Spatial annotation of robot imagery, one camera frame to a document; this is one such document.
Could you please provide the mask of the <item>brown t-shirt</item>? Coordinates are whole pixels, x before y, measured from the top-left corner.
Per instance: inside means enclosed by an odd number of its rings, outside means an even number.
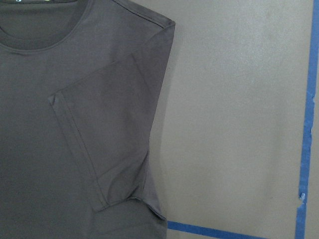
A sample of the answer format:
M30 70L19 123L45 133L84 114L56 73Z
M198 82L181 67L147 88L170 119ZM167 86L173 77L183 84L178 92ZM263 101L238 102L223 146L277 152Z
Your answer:
M166 238L149 156L174 30L130 0L1 1L1 238Z

